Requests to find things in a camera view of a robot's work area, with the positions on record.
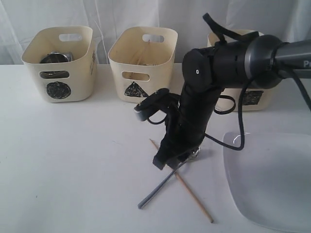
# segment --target clear plastic tray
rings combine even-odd
[[[248,133],[245,148],[224,148],[233,200],[250,221],[279,231],[311,232],[311,136]],[[224,142],[240,145],[238,133]]]

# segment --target cream plastic bin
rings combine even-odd
[[[144,41],[144,35],[162,36],[164,40]],[[121,100],[138,103],[169,87],[177,37],[177,32],[168,28],[133,27],[123,32],[108,54]]]
[[[244,35],[247,33],[254,32],[253,30],[233,30],[234,32]],[[234,41],[233,39],[225,36],[227,42]],[[218,37],[214,33],[208,34],[207,46],[214,46],[215,43],[219,41]],[[273,92],[275,88],[272,89],[247,89],[244,99],[243,99],[243,111],[253,111],[253,110],[262,110],[265,109],[271,101]],[[223,95],[231,96],[238,103],[241,89],[231,89],[227,88],[223,91]],[[216,109],[220,111],[225,111],[230,109],[233,106],[232,101],[226,99],[219,99],[216,104]]]
[[[61,40],[61,36],[75,40]],[[48,102],[79,101],[89,97],[96,77],[95,44],[93,30],[86,26],[54,27],[40,31],[22,55],[42,98]],[[40,64],[52,51],[71,52],[73,61]],[[66,71],[64,78],[42,78],[41,72]]]

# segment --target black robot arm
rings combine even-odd
[[[220,41],[213,47],[192,49],[185,55],[182,62],[185,82],[181,95],[169,93],[165,88],[160,89],[135,107],[142,121],[149,120],[158,110],[167,114],[166,133],[153,159],[153,164],[159,169],[165,165],[175,168],[178,163],[185,161],[200,146],[205,136],[224,145],[205,133],[208,120],[224,88],[242,88],[238,106],[242,143],[238,148],[231,146],[232,149],[242,150],[242,98],[246,88],[275,87],[284,78],[281,75],[282,66],[288,68],[288,64],[299,72],[306,73],[308,68],[311,69],[311,65],[307,67],[307,62],[302,60],[302,57],[311,58],[310,41],[304,44],[304,54],[300,59],[298,54],[292,52],[295,54],[292,61],[287,56],[290,49],[286,48],[294,46],[283,43],[275,36],[259,36],[258,32],[239,35],[218,25],[208,14],[203,18]],[[224,35],[236,41],[227,43]]]

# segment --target white tabletop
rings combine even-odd
[[[149,142],[159,143],[165,130],[139,122],[135,104],[118,99],[109,65],[98,65],[94,93],[80,102],[44,102],[23,65],[0,66],[0,79],[0,232],[274,232],[239,213],[222,147],[208,139],[199,161],[180,174],[214,224],[175,177],[144,210],[137,208],[170,172],[152,164]],[[176,64],[172,90],[181,86]],[[311,132],[310,112],[292,80],[279,85],[268,109],[243,116],[247,132]],[[236,113],[213,114],[207,132],[222,139],[232,130]]]

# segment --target white curtain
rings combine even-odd
[[[175,62],[207,44],[206,12],[229,29],[252,29],[284,41],[311,38],[309,0],[0,0],[0,64],[22,64],[32,38],[54,26],[86,25],[94,30],[97,56],[107,63],[121,33],[133,26],[178,32]]]

